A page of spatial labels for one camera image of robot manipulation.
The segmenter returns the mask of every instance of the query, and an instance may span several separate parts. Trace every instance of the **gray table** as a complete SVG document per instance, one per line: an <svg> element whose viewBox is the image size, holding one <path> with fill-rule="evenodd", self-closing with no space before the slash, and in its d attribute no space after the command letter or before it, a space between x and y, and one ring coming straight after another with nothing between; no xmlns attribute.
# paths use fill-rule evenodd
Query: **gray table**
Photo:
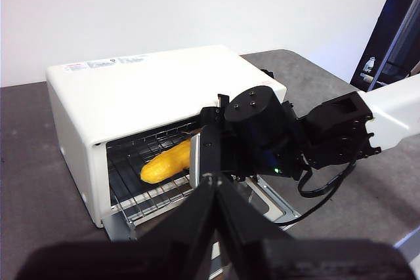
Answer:
<svg viewBox="0 0 420 280"><path fill-rule="evenodd" d="M245 55L275 73L298 115L355 90L288 50ZM45 83L1 89L1 278L12 279L27 255L62 241L107 240L91 222L58 149ZM420 136L358 163L337 194L289 232L295 237L359 237L395 243L420 225ZM341 168L316 173L320 186ZM317 202L291 179L270 178L299 211Z"/></svg>

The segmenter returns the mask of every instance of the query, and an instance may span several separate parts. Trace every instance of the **oven rack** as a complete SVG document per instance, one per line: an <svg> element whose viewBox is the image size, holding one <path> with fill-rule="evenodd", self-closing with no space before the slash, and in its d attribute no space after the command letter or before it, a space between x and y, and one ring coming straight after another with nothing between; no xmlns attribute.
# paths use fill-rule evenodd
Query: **oven rack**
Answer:
<svg viewBox="0 0 420 280"><path fill-rule="evenodd" d="M111 206L122 212L127 223L137 226L154 218L192 192L188 170L158 184L143 182L139 174L155 156L191 136L198 127L194 118L107 144Z"/></svg>

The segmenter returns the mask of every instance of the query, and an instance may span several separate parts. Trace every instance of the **warning label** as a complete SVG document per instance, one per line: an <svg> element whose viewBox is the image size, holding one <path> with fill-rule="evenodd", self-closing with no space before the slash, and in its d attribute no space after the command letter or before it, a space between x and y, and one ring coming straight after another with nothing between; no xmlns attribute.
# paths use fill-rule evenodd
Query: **warning label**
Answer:
<svg viewBox="0 0 420 280"><path fill-rule="evenodd" d="M84 62L78 62L76 64L68 64L64 66L64 69L67 71L78 71L88 69L88 65Z"/></svg>

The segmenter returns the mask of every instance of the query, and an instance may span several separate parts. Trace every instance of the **white toaster oven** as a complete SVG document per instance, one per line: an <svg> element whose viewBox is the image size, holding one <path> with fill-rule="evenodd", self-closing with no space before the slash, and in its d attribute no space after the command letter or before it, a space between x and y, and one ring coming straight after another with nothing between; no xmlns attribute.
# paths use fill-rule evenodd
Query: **white toaster oven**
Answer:
<svg viewBox="0 0 420 280"><path fill-rule="evenodd" d="M147 184L140 170L198 128L217 94L233 99L268 85L282 101L286 92L220 45L53 66L47 83L60 150L93 222L111 239L135 238L136 226L192 191L186 171ZM296 215L262 178L241 190L273 221Z"/></svg>

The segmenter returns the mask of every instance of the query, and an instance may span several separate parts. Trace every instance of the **label sticker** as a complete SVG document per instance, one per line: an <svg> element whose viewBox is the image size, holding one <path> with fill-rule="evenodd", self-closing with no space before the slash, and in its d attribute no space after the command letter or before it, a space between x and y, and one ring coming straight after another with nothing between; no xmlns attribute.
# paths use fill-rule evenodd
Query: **label sticker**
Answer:
<svg viewBox="0 0 420 280"><path fill-rule="evenodd" d="M262 81L260 82L258 85L273 85L274 82L271 80L266 80L266 81Z"/></svg>
<svg viewBox="0 0 420 280"><path fill-rule="evenodd" d="M117 63L117 60L115 58L111 59L101 59L101 60L91 60L90 62L87 62L87 65L92 68L100 68L100 67L106 67L106 66L112 66Z"/></svg>
<svg viewBox="0 0 420 280"><path fill-rule="evenodd" d="M84 62L78 62L76 64L68 64L64 66L64 69L67 71L78 71L78 70L86 70L88 69L88 65Z"/></svg>
<svg viewBox="0 0 420 280"><path fill-rule="evenodd" d="M133 62L141 62L145 57L145 55L120 57L118 58L118 61L122 64L132 64Z"/></svg>

